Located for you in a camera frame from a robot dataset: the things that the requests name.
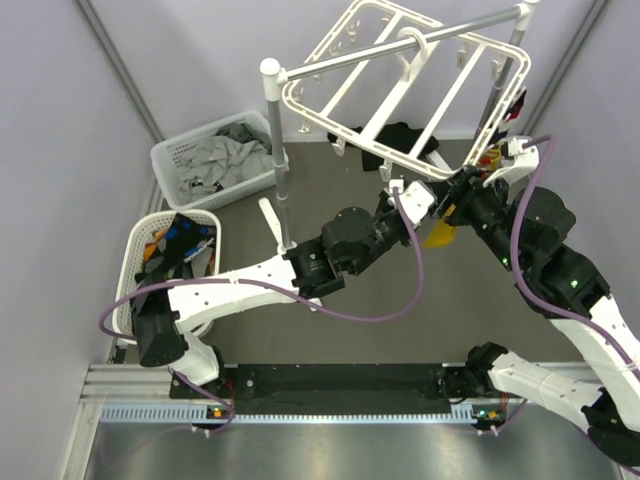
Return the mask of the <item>yellow bear sock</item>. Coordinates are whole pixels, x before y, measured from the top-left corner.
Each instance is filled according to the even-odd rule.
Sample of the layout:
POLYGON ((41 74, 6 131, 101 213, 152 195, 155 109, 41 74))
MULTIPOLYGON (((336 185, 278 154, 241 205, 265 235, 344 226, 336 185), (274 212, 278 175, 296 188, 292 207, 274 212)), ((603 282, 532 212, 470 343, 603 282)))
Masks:
POLYGON ((423 249, 434 249, 446 247, 453 242, 456 236, 456 227, 447 223, 448 218, 455 211, 456 206, 452 204, 440 218, 429 236, 422 242, 423 249))
POLYGON ((501 166, 502 147, 500 144, 491 145, 477 162, 477 166, 488 171, 495 171, 501 166))

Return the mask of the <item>white clip sock hanger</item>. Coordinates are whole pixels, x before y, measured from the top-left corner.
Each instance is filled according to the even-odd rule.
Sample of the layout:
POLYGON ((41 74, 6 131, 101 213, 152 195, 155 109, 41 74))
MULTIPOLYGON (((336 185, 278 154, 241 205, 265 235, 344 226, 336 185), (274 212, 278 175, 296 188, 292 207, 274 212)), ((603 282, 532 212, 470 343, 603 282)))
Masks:
POLYGON ((436 127, 444 118, 454 99, 486 54, 495 57, 492 91, 479 121, 470 151, 463 160, 465 165, 476 165, 488 149, 491 138, 498 130, 508 109, 516 103, 531 68, 529 55, 520 43, 528 30, 537 7, 534 1, 520 1, 515 5, 445 26, 441 22, 405 8, 391 1, 354 1, 311 51, 304 63, 284 68, 275 59, 265 59, 260 65, 265 97, 276 104, 284 104, 303 120, 303 126, 317 126, 335 136, 334 149, 342 154, 352 144, 382 157, 381 176, 389 179, 391 169, 398 165, 432 180, 445 180, 453 172, 445 162, 421 161, 421 151, 436 127), (385 25, 372 45, 343 53, 344 38, 358 33, 361 14, 366 9, 381 13, 385 25), (384 125, 409 94, 419 76, 425 73, 437 47, 445 40, 459 44, 459 73, 443 99, 431 114, 411 149, 402 153, 378 140, 384 125), (365 121, 361 132, 342 125, 332 114, 346 95, 355 89, 357 81, 375 60, 392 56, 399 66, 396 82, 391 86, 380 106, 365 121), (320 107, 304 104, 300 90, 304 80, 348 68, 350 71, 332 96, 320 107))

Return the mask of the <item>black blue patterned sock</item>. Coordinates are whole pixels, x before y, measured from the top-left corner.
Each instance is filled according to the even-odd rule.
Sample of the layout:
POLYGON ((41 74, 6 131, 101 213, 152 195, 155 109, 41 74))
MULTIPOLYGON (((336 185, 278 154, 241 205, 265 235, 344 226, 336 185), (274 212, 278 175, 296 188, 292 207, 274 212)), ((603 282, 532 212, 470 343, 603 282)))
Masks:
POLYGON ((143 250, 141 268, 135 274, 137 287, 174 279, 193 279, 192 261, 207 248, 215 247, 218 227, 176 213, 168 227, 153 234, 143 250))

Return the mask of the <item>navy santa sock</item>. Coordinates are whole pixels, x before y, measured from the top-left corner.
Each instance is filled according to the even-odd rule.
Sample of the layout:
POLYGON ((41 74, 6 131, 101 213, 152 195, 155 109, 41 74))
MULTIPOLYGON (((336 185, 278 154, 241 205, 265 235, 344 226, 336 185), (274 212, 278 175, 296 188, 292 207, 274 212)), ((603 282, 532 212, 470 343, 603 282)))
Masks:
POLYGON ((506 110, 503 116, 503 122, 508 124, 510 122, 514 122, 518 119, 520 112, 524 106, 526 95, 528 89, 526 86, 522 87, 517 95, 514 97, 513 101, 510 103, 508 109, 506 110))

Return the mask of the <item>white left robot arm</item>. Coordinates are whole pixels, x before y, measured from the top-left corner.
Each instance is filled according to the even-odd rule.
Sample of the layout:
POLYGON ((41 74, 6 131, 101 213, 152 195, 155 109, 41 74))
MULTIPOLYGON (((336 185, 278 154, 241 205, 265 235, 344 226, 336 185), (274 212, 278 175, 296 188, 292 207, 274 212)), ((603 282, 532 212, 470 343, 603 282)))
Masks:
POLYGON ((195 334, 197 326, 246 310, 281 303, 317 308, 397 244, 415 245, 416 229, 435 202, 421 182, 390 183, 375 213, 341 210, 319 236, 283 254, 216 276, 155 283, 131 300, 133 333, 141 366, 168 367, 205 396, 226 387, 216 350, 195 334))

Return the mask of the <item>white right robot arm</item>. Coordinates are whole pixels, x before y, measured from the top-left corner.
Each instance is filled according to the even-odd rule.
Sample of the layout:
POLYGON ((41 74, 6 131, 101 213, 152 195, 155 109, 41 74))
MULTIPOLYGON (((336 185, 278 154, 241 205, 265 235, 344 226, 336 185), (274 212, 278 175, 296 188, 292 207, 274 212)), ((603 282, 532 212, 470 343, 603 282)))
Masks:
POLYGON ((639 470, 639 341, 595 264, 565 239, 575 215, 553 191, 529 183, 513 200, 503 179, 476 168, 434 185, 434 217, 471 227, 528 306, 578 349, 596 385, 571 381, 487 343, 468 357, 476 394, 514 393, 571 422, 609 459, 639 470))

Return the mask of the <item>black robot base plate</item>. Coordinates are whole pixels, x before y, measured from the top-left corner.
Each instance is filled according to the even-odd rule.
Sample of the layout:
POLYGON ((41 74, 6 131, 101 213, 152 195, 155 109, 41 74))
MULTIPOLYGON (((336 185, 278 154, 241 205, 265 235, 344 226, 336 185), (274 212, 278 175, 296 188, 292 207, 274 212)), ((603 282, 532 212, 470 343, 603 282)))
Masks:
POLYGON ((472 391, 439 364, 239 364, 203 389, 242 415, 445 413, 472 391))

